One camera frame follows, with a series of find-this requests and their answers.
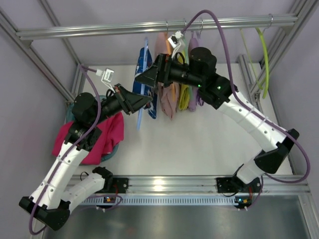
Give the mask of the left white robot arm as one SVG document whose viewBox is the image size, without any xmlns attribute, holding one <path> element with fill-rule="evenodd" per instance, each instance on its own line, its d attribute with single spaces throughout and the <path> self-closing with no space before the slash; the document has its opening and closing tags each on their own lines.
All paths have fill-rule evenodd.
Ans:
<svg viewBox="0 0 319 239">
<path fill-rule="evenodd" d="M 30 214 L 30 227 L 33 219 L 37 219 L 46 228 L 57 231 L 83 201 L 96 192 L 108 192 L 113 187 L 113 173 L 104 167 L 96 167 L 83 181 L 66 189 L 77 167 L 102 136 L 97 124 L 121 111 L 133 114 L 152 101 L 152 97 L 132 93 L 121 84 L 116 84 L 112 92 L 103 101 L 90 93 L 76 97 L 72 109 L 75 121 L 55 162 L 38 188 L 19 202 L 19 206 Z"/>
</svg>

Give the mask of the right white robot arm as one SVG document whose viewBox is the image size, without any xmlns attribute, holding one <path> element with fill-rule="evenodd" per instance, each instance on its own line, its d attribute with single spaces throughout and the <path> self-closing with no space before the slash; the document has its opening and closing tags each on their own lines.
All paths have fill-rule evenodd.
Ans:
<svg viewBox="0 0 319 239">
<path fill-rule="evenodd" d="M 216 73 L 216 62 L 216 57 L 205 47 L 192 49 L 188 64 L 161 53 L 146 71 L 136 76 L 136 81 L 150 87 L 174 82 L 198 87 L 198 94 L 205 103 L 233 119 L 258 142 L 262 149 L 259 154 L 242 164 L 233 176 L 216 180 L 219 193 L 245 192 L 259 183 L 260 176 L 278 171 L 299 133 L 269 121 L 230 80 Z"/>
</svg>

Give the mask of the orange hanger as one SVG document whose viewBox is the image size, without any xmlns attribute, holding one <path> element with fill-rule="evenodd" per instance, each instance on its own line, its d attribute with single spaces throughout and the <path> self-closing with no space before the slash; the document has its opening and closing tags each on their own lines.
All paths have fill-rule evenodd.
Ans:
<svg viewBox="0 0 319 239">
<path fill-rule="evenodd" d="M 168 22 L 166 21 L 166 33 L 165 33 L 165 37 L 166 37 L 166 40 L 165 40 L 165 43 L 166 43 L 166 49 L 167 49 L 167 53 L 168 55 L 171 54 L 171 45 L 168 41 Z M 171 97 L 172 97 L 172 100 L 175 101 L 175 86 L 174 84 L 171 84 L 170 85 L 171 87 Z"/>
</svg>

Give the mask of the mint green hanger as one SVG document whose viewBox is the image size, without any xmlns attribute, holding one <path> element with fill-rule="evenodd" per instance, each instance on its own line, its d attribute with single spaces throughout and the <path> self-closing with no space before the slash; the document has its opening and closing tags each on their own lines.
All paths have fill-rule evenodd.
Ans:
<svg viewBox="0 0 319 239">
<path fill-rule="evenodd" d="M 186 32 L 184 32 L 184 42 L 185 42 L 185 60 L 186 64 L 189 64 L 189 56 L 188 56 L 188 42 L 186 38 Z M 193 93 L 192 93 L 192 87 L 188 86 L 188 93 L 189 93 L 189 100 L 191 101 L 193 99 Z"/>
</svg>

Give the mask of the pink trousers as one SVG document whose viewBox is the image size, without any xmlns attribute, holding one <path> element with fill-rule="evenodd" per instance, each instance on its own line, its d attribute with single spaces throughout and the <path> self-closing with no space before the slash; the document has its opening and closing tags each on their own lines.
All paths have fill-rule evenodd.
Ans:
<svg viewBox="0 0 319 239">
<path fill-rule="evenodd" d="M 160 53 L 168 54 L 166 49 L 166 32 L 160 32 L 157 35 L 156 44 L 155 44 L 155 54 Z M 177 105 L 179 99 L 179 84 L 173 83 L 175 86 L 175 101 L 171 97 L 171 87 L 164 87 L 162 83 L 158 83 L 158 96 L 161 110 L 164 114 L 172 120 L 177 112 Z"/>
</svg>

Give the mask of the magenta trousers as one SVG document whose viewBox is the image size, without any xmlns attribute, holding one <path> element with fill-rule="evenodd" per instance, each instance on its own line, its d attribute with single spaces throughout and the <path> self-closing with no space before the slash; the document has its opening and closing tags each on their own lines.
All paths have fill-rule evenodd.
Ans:
<svg viewBox="0 0 319 239">
<path fill-rule="evenodd" d="M 57 135 L 54 143 L 52 155 L 58 156 L 64 138 L 66 137 L 69 128 L 73 121 L 64 124 Z M 102 157 L 111 154 L 114 147 L 124 139 L 124 117 L 122 113 L 117 113 L 115 116 L 99 123 L 97 127 L 102 131 L 99 139 L 94 145 L 89 154 L 82 160 L 84 165 L 99 165 Z"/>
</svg>

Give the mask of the yellow trousers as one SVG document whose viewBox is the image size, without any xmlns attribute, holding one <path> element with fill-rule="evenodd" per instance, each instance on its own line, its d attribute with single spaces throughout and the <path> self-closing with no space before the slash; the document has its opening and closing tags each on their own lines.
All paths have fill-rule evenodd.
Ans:
<svg viewBox="0 0 319 239">
<path fill-rule="evenodd" d="M 176 58 L 180 64 L 187 63 L 187 56 L 185 50 L 177 53 Z M 178 99 L 178 109 L 184 111 L 188 108 L 190 101 L 189 85 L 179 83 L 179 99 Z"/>
</svg>

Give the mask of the lilac trousers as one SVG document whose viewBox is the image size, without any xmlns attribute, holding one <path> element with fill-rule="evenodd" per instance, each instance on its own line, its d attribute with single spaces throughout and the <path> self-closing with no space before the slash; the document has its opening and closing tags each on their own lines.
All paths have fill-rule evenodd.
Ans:
<svg viewBox="0 0 319 239">
<path fill-rule="evenodd" d="M 190 53 L 192 51 L 192 49 L 199 47 L 199 42 L 198 39 L 194 36 L 192 36 L 190 38 L 189 44 L 188 44 L 188 57 L 190 59 Z M 190 95 L 190 100 L 188 103 L 188 110 L 191 112 L 194 112 L 196 110 L 196 106 L 197 106 L 197 92 L 198 92 L 198 88 L 191 86 L 190 87 L 191 90 L 191 95 Z"/>
</svg>

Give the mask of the lilac hanger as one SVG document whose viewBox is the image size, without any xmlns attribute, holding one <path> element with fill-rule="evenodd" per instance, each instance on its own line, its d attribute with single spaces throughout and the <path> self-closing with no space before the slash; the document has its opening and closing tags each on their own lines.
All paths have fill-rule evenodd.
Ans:
<svg viewBox="0 0 319 239">
<path fill-rule="evenodd" d="M 199 42 L 199 46 L 201 46 L 201 32 L 200 31 L 192 31 L 191 32 L 191 37 L 194 36 L 198 39 Z M 204 105 L 204 101 L 201 99 L 201 97 L 199 96 L 199 94 L 197 93 L 197 106 L 203 106 Z"/>
</svg>

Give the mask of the lime green hanger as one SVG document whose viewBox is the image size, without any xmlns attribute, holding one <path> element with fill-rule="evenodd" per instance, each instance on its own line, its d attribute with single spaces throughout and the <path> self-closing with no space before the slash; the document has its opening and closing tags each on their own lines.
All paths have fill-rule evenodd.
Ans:
<svg viewBox="0 0 319 239">
<path fill-rule="evenodd" d="M 265 75 L 265 78 L 264 78 L 264 80 L 262 82 L 258 80 L 258 76 L 256 74 L 255 68 L 254 68 L 253 63 L 252 63 L 252 58 L 251 58 L 251 55 L 250 55 L 250 51 L 249 51 L 248 46 L 247 46 L 247 42 L 246 42 L 246 39 L 245 39 L 244 31 L 243 31 L 242 28 L 240 29 L 240 34 L 241 34 L 241 37 L 242 37 L 242 41 L 243 41 L 243 44 L 244 44 L 244 47 L 245 47 L 245 50 L 246 50 L 246 53 L 247 53 L 247 56 L 248 56 L 248 59 L 249 59 L 249 63 L 251 65 L 251 68 L 252 68 L 252 71 L 253 71 L 253 74 L 254 74 L 254 77 L 255 77 L 256 83 L 258 85 L 259 90 L 263 91 L 262 92 L 262 99 L 265 99 L 266 96 L 267 96 L 268 89 L 269 89 L 269 80 L 270 80 L 268 49 L 267 49 L 266 41 L 265 41 L 265 38 L 264 38 L 265 30 L 270 28 L 272 26 L 272 24 L 273 24 L 273 21 L 274 21 L 274 17 L 273 17 L 273 15 L 271 13 L 269 14 L 269 17 L 270 17 L 270 23 L 268 23 L 267 27 L 265 27 L 263 29 L 263 31 L 261 31 L 260 28 L 258 28 L 258 27 L 255 28 L 257 33 L 258 33 L 258 35 L 259 35 L 261 44 L 262 44 L 263 56 L 264 56 L 264 61 L 265 61 L 265 74 L 266 75 Z"/>
</svg>

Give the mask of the teal plastic basket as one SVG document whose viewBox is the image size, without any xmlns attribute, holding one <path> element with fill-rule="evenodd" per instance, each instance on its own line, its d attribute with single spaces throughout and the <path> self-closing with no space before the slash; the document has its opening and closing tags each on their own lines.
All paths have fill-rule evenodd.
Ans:
<svg viewBox="0 0 319 239">
<path fill-rule="evenodd" d="M 66 116 L 65 116 L 65 121 L 64 121 L 65 123 L 69 123 L 69 122 L 75 120 L 75 116 L 72 113 L 73 107 L 74 107 L 73 103 L 68 104 L 67 111 L 66 111 Z M 108 146 L 111 146 L 111 145 L 113 145 L 114 147 L 113 147 L 112 151 L 109 151 L 108 150 Z M 119 148 L 119 142 L 117 142 L 117 143 L 113 142 L 112 143 L 112 141 L 110 139 L 106 140 L 105 147 L 103 149 L 103 153 L 102 153 L 100 162 L 102 163 L 102 162 L 105 162 L 105 161 L 111 159 L 116 154 L 116 152 L 118 151 L 118 148 Z"/>
</svg>

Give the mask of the left aluminium frame post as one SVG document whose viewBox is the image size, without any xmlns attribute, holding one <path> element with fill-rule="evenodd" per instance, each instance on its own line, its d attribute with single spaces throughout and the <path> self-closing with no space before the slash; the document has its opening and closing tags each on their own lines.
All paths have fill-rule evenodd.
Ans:
<svg viewBox="0 0 319 239">
<path fill-rule="evenodd" d="M 78 64 L 75 71 L 72 88 L 71 88 L 71 94 L 73 97 L 76 97 L 78 94 L 80 94 L 83 91 L 84 84 L 86 81 L 85 76 L 80 70 L 81 66 L 82 66 L 81 64 Z"/>
</svg>

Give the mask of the aluminium frame post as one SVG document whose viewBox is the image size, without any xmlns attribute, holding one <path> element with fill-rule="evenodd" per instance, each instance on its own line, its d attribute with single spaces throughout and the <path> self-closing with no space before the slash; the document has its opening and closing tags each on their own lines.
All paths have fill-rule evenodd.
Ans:
<svg viewBox="0 0 319 239">
<path fill-rule="evenodd" d="M 244 83 L 246 86 L 249 102 L 256 107 L 261 113 L 263 113 L 262 106 L 260 103 L 260 94 L 250 94 L 250 88 L 253 86 L 253 75 L 249 65 L 248 57 L 244 54 L 240 54 L 237 58 L 237 62 L 240 66 L 240 70 L 243 75 Z"/>
<path fill-rule="evenodd" d="M 80 94 L 83 91 L 84 84 L 86 81 L 85 76 L 80 70 L 81 66 L 82 66 L 81 64 L 78 64 L 75 71 L 72 88 L 71 88 L 71 94 L 73 97 L 76 97 L 78 94 Z"/>
</svg>

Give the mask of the right aluminium frame post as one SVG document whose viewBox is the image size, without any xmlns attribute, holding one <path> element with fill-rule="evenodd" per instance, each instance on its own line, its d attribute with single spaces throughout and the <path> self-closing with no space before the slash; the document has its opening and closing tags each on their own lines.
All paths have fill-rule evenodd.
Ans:
<svg viewBox="0 0 319 239">
<path fill-rule="evenodd" d="M 250 88 L 253 86 L 253 75 L 249 65 L 248 57 L 244 54 L 240 54 L 237 58 L 237 62 L 240 66 L 240 70 L 243 75 L 244 83 L 246 86 L 249 102 L 256 107 L 261 113 L 263 113 L 262 106 L 260 103 L 260 94 L 250 94 Z"/>
</svg>

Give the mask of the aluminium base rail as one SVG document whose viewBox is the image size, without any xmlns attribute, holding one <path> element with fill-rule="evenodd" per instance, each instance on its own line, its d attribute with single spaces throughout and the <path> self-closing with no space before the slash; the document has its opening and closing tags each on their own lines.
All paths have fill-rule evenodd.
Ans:
<svg viewBox="0 0 319 239">
<path fill-rule="evenodd" d="M 269 195 L 309 194 L 310 187 L 306 181 L 286 184 L 277 182 L 267 176 L 254 180 L 248 188 L 257 193 L 262 188 Z M 227 176 L 115 176 L 109 192 L 118 190 L 121 194 L 225 194 L 248 193 L 249 189 L 238 190 L 230 183 Z"/>
</svg>

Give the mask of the aluminium hanging rail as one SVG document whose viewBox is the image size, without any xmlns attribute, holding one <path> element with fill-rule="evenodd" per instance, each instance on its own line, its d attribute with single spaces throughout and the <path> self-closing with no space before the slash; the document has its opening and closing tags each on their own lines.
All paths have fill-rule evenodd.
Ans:
<svg viewBox="0 0 319 239">
<path fill-rule="evenodd" d="M 269 14 L 247 17 L 229 17 L 219 19 L 223 28 L 255 28 L 255 27 L 286 27 L 293 26 L 298 17 L 291 14 Z M 216 29 L 212 19 L 198 17 L 194 22 L 188 21 L 153 21 L 123 24 L 102 24 L 83 26 L 56 26 L 50 28 L 26 28 L 17 31 L 16 36 L 21 40 L 43 40 L 54 38 L 73 38 L 100 35 L 144 34 L 156 32 L 176 32 L 184 28 L 190 31 Z"/>
</svg>

